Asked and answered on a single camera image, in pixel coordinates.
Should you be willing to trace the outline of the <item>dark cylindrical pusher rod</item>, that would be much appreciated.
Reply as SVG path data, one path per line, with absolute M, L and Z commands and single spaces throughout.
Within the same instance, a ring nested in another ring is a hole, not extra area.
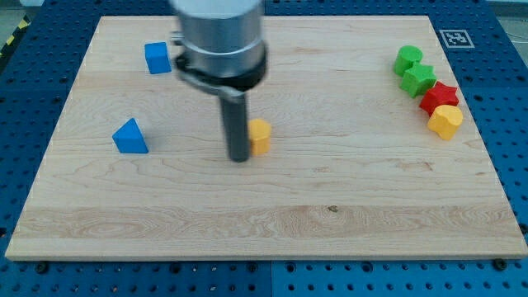
M 220 98 L 219 103 L 228 156 L 236 163 L 243 163 L 250 157 L 246 99 L 242 97 L 234 103 Z

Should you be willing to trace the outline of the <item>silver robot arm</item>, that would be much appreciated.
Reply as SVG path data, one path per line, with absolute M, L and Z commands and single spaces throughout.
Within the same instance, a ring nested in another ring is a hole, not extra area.
M 180 30 L 172 43 L 178 77 L 219 98 L 229 158 L 250 157 L 246 91 L 266 75 L 260 0 L 170 0 Z

